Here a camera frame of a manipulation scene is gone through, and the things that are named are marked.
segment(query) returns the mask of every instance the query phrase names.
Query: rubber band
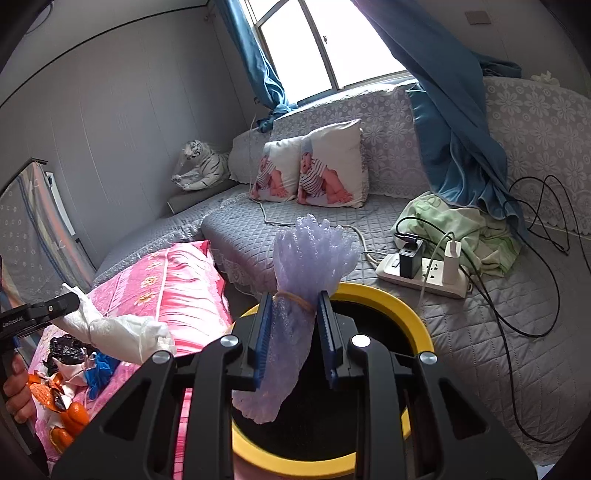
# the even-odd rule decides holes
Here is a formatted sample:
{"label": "rubber band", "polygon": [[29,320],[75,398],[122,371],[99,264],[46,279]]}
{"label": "rubber band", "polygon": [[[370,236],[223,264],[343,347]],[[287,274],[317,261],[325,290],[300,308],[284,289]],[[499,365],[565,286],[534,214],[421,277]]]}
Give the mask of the rubber band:
{"label": "rubber band", "polygon": [[296,295],[295,293],[292,293],[290,291],[280,290],[277,293],[275,293],[275,295],[273,295],[274,299],[277,297],[285,297],[287,299],[290,299],[290,300],[296,302],[300,307],[302,307],[307,312],[310,312],[310,313],[316,312],[316,309],[314,308],[314,306],[310,302],[305,301],[302,297],[299,297],[298,295]]}

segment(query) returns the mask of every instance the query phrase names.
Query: window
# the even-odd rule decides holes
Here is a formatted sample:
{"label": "window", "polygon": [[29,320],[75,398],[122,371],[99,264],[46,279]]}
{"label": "window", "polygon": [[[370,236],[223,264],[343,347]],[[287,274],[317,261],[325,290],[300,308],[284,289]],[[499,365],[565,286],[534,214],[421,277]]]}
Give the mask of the window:
{"label": "window", "polygon": [[405,72],[350,0],[241,0],[290,102]]}

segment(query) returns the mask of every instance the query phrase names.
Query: baby photo pillow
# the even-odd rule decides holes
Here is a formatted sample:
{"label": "baby photo pillow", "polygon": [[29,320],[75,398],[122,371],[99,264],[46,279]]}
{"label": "baby photo pillow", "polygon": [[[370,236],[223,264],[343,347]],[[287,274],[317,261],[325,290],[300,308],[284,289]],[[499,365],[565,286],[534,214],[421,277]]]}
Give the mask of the baby photo pillow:
{"label": "baby photo pillow", "polygon": [[302,137],[267,142],[258,173],[251,187],[251,198],[270,202],[293,200],[300,176]]}
{"label": "baby photo pillow", "polygon": [[301,140],[298,203],[361,207],[369,177],[361,159],[361,120],[327,125]]}

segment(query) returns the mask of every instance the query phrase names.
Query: black bucket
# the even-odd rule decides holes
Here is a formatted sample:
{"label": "black bucket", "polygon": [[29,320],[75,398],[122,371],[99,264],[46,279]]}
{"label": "black bucket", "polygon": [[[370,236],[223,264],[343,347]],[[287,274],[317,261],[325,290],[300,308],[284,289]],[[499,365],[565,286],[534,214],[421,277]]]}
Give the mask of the black bucket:
{"label": "black bucket", "polygon": [[[335,313],[353,318],[359,333],[380,341],[392,352],[414,354],[405,333],[384,313],[352,301],[333,300],[331,304]],[[275,421],[258,425],[235,408],[232,416],[242,434],[266,452],[289,460],[319,462],[355,452],[357,395],[329,388],[318,331],[314,329],[298,383]],[[402,414],[404,403],[400,408]]]}

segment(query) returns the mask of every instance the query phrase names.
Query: silver screw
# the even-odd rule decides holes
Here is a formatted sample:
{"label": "silver screw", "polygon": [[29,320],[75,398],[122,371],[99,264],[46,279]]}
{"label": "silver screw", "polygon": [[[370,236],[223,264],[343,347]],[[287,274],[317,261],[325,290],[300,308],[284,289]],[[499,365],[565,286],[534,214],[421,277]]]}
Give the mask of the silver screw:
{"label": "silver screw", "polygon": [[220,338],[220,343],[222,346],[230,348],[238,344],[238,337],[236,335],[226,335]]}
{"label": "silver screw", "polygon": [[358,347],[366,347],[371,343],[371,339],[367,335],[355,335],[351,339],[351,343]]}
{"label": "silver screw", "polygon": [[432,365],[437,363],[437,355],[433,352],[423,352],[421,355],[418,356],[424,364]]}
{"label": "silver screw", "polygon": [[170,353],[168,353],[166,350],[159,350],[154,355],[152,355],[152,361],[158,365],[165,364],[169,360],[170,360]]}

